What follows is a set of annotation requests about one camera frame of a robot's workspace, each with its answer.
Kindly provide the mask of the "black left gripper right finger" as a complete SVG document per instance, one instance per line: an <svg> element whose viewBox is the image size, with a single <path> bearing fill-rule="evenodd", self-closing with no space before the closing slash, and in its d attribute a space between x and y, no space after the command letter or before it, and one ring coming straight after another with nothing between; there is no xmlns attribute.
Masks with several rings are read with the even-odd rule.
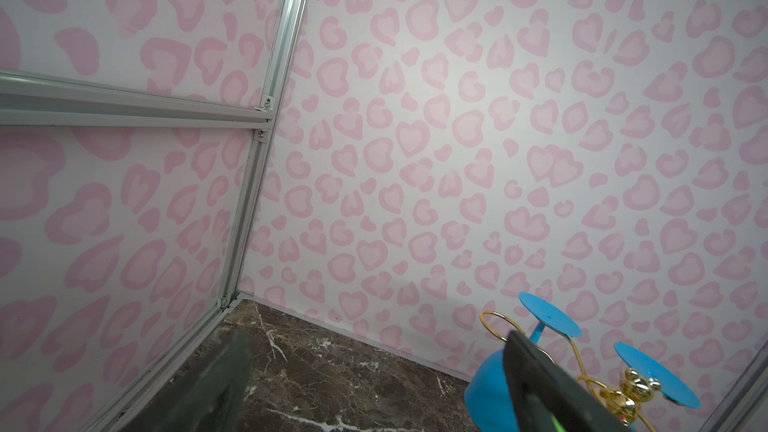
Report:
<svg viewBox="0 0 768 432"><path fill-rule="evenodd" d="M626 427L523 334L508 334L503 370L524 432L622 432Z"/></svg>

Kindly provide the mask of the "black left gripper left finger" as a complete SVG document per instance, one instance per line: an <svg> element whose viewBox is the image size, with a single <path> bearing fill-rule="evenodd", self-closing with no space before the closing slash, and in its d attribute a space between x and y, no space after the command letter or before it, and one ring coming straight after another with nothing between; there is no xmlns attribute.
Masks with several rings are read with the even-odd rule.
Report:
<svg viewBox="0 0 768 432"><path fill-rule="evenodd" d="M234 431L251 373L247 335L235 332L160 394L126 431Z"/></svg>

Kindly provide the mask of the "blue wine glass rear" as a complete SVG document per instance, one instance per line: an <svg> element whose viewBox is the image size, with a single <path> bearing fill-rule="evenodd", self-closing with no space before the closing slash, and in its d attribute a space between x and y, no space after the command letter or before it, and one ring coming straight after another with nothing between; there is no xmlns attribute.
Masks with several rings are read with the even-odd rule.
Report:
<svg viewBox="0 0 768 432"><path fill-rule="evenodd" d="M579 325L550 302L527 292L520 293L519 299L538 320L528 336L534 344L538 344L546 329L551 329L567 340L582 335ZM504 375L502 350L491 354L480 365L465 391L464 401L470 417L481 431L519 431Z"/></svg>

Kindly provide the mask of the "blue wine glass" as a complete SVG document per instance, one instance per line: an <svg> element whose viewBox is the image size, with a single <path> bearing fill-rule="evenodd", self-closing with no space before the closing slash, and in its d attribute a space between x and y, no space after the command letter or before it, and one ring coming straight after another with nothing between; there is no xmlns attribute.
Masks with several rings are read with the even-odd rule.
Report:
<svg viewBox="0 0 768 432"><path fill-rule="evenodd" d="M694 410L701 407L702 403L693 390L664 365L624 342L617 342L614 349L628 367L645 379L656 379L660 382L660 392L666 399Z"/></svg>
<svg viewBox="0 0 768 432"><path fill-rule="evenodd" d="M546 329L551 329L567 340L582 335L579 325L550 302L527 292L520 293L519 299L538 320L528 336L534 344L538 344ZM465 391L464 401L470 417L481 431L519 431L504 375L502 350L491 354L480 365Z"/></svg>

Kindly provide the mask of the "blue wine glass right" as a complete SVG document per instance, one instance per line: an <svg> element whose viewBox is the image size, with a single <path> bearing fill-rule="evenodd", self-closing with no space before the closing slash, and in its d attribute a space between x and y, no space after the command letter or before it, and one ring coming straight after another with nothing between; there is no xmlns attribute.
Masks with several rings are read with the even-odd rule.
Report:
<svg viewBox="0 0 768 432"><path fill-rule="evenodd" d="M660 392L666 399L694 410L701 407L702 403L693 390L664 365L624 342L617 342L614 349L628 367L645 379L656 379L660 382Z"/></svg>

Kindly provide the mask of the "aluminium frame right post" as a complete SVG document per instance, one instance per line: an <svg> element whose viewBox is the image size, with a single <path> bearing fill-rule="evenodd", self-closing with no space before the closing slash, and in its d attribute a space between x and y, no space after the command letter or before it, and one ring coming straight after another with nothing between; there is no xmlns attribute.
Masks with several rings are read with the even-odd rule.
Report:
<svg viewBox="0 0 768 432"><path fill-rule="evenodd" d="M767 343L764 343L699 431L742 431L766 400Z"/></svg>

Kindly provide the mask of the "aluminium frame post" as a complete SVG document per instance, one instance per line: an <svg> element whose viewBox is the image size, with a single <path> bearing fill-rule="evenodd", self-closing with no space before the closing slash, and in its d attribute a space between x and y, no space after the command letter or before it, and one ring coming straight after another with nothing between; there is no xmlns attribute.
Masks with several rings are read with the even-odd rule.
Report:
<svg viewBox="0 0 768 432"><path fill-rule="evenodd" d="M699 431L742 431L766 400L767 343L764 343Z"/></svg>
<svg viewBox="0 0 768 432"><path fill-rule="evenodd" d="M244 268L250 234L255 220L261 184L268 163L274 130L288 81L301 21L307 0L282 0L278 9L275 35L269 53L257 110L267 118L252 130L252 142L244 168L238 207L233 213L228 256L222 268L218 307L224 311L239 295L239 280Z"/></svg>

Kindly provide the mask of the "aluminium frame left diagonal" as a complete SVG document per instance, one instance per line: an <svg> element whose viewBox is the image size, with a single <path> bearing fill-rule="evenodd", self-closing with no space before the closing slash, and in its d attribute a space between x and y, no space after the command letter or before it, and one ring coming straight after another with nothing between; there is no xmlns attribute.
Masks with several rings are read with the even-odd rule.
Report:
<svg viewBox="0 0 768 432"><path fill-rule="evenodd" d="M258 108L163 96L82 81L1 72L3 126L265 129L275 115Z"/></svg>

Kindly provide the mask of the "aluminium frame left post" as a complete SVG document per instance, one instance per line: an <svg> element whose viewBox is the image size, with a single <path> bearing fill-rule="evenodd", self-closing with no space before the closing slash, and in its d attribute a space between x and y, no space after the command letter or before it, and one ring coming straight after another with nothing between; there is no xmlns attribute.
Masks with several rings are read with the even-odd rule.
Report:
<svg viewBox="0 0 768 432"><path fill-rule="evenodd" d="M269 53L257 110L267 118L252 130L252 142L244 168L238 207L233 213L228 256L222 268L218 307L224 311L239 295L239 280L244 268L250 234L255 220L261 184L268 163L274 130L288 81L301 21L307 0L282 0L278 9L275 35Z"/></svg>

